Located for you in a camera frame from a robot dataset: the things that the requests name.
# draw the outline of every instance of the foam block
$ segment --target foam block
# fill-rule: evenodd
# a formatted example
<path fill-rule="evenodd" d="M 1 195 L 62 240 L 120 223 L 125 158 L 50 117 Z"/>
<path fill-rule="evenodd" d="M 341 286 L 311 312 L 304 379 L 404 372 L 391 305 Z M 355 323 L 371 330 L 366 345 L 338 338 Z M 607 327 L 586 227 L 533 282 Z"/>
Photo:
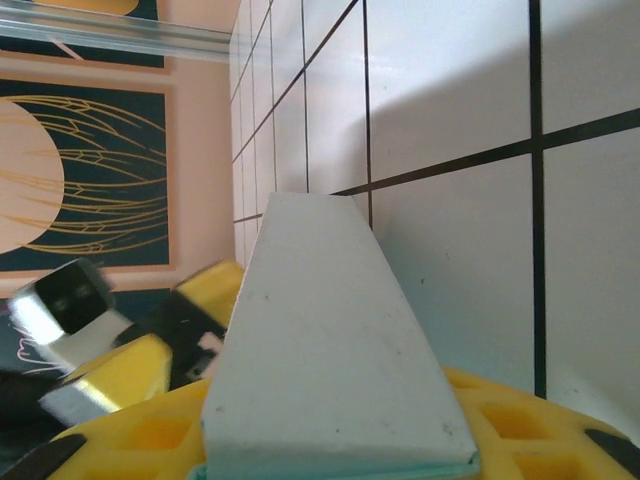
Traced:
<path fill-rule="evenodd" d="M 203 409 L 209 478 L 467 478 L 466 419 L 350 198 L 273 194 Z"/>

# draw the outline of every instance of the framed artwork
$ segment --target framed artwork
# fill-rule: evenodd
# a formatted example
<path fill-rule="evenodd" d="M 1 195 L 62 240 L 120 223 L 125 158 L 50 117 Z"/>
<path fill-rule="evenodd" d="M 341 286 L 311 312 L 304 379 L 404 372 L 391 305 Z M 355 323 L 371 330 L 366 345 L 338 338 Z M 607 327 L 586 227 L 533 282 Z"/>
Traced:
<path fill-rule="evenodd" d="M 171 269 L 168 95 L 0 79 L 0 275 Z"/>
<path fill-rule="evenodd" d="M 162 18 L 162 0 L 27 0 L 34 4 L 69 7 L 110 15 L 121 15 L 146 20 Z M 164 71 L 166 59 L 161 55 L 124 52 L 79 45 L 67 45 L 49 37 L 49 41 L 24 40 L 0 36 L 0 54 L 20 57 L 38 55 L 40 60 L 57 63 L 95 64 L 107 63 L 110 68 L 121 66 L 134 69 Z"/>
<path fill-rule="evenodd" d="M 136 320 L 150 312 L 169 292 L 169 288 L 114 292 L 116 308 L 125 317 Z M 42 359 L 29 335 L 11 322 L 5 299 L 0 300 L 0 369 L 61 376 L 58 366 Z"/>

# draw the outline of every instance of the painting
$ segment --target painting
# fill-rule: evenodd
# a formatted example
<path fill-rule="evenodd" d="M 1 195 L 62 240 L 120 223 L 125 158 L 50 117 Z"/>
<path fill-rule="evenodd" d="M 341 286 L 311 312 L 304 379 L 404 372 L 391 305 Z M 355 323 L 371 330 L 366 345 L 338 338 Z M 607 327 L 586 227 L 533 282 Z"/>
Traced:
<path fill-rule="evenodd" d="M 28 0 L 34 4 L 68 7 L 110 15 L 121 15 L 147 20 L 159 20 L 157 0 Z M 161 55 L 148 55 L 120 50 L 67 45 L 49 37 L 49 41 L 24 40 L 0 36 L 3 54 L 41 55 L 63 62 L 87 64 L 106 62 L 134 67 L 163 69 L 165 59 Z"/>
<path fill-rule="evenodd" d="M 169 292 L 168 288 L 114 292 L 116 309 L 135 321 L 150 312 L 169 295 Z M 29 335 L 11 322 L 5 301 L 0 302 L 0 370 L 54 378 L 61 376 L 62 372 L 58 366 L 43 360 Z"/>
<path fill-rule="evenodd" d="M 170 266 L 165 97 L 0 80 L 0 272 Z"/>

